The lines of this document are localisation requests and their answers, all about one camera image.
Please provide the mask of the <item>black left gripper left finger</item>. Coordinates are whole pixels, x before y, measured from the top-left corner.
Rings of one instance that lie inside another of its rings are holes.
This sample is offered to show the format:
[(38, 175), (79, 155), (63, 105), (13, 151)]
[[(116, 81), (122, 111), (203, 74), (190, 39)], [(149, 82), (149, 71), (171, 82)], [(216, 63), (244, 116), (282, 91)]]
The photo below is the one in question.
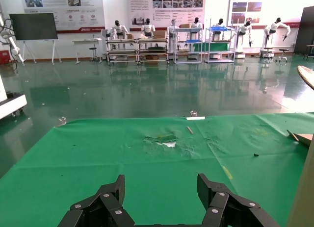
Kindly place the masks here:
[(60, 227), (133, 227), (134, 220), (123, 208), (125, 175), (114, 183), (100, 186), (96, 194), (73, 205), (66, 212)]

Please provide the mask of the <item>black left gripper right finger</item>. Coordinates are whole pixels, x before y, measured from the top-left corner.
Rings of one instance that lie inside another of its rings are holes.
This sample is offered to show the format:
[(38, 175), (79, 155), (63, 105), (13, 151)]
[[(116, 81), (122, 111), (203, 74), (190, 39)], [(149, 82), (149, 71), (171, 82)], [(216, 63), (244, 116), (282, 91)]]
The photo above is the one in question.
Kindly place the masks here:
[(255, 201), (233, 193), (225, 184), (197, 175), (197, 193), (206, 210), (203, 227), (278, 227)]

